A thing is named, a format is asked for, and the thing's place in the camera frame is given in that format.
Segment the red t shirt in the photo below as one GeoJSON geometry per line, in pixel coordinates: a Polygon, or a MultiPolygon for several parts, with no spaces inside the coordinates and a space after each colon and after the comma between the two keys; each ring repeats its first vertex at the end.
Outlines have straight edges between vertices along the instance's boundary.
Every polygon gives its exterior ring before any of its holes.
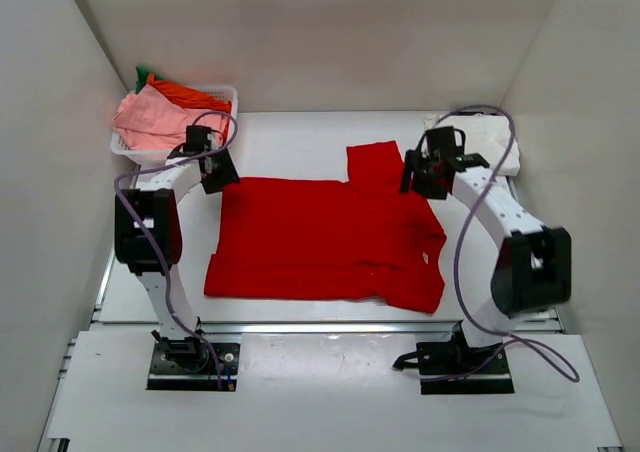
{"type": "Polygon", "coordinates": [[[396,142],[346,149],[348,179],[245,177],[222,193],[208,297],[379,300],[434,313],[446,234],[429,203],[402,194],[396,142]]]}

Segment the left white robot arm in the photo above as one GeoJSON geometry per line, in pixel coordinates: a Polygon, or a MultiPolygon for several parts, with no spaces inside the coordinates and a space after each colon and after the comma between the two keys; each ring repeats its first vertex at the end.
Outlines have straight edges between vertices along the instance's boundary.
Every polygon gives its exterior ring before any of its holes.
{"type": "Polygon", "coordinates": [[[185,369],[219,367],[213,345],[191,307],[178,263],[183,237],[178,204],[193,188],[216,194],[240,181],[228,146],[232,138],[204,125],[189,125],[186,140],[162,166],[114,180],[114,251],[144,287],[158,320],[153,333],[166,358],[185,369]]]}

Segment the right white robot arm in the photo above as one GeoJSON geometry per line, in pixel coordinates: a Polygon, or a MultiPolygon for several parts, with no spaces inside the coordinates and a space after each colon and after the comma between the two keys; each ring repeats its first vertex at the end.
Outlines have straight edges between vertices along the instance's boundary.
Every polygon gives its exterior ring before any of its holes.
{"type": "Polygon", "coordinates": [[[572,292],[572,239],[527,212],[504,188],[480,154],[464,150],[466,135],[453,127],[424,132],[405,154],[400,190],[426,199],[454,197],[478,221],[498,251],[490,297],[475,312],[465,310],[461,339],[448,348],[449,363],[471,372],[484,360],[484,348],[502,342],[523,317],[569,301],[572,292]]]}

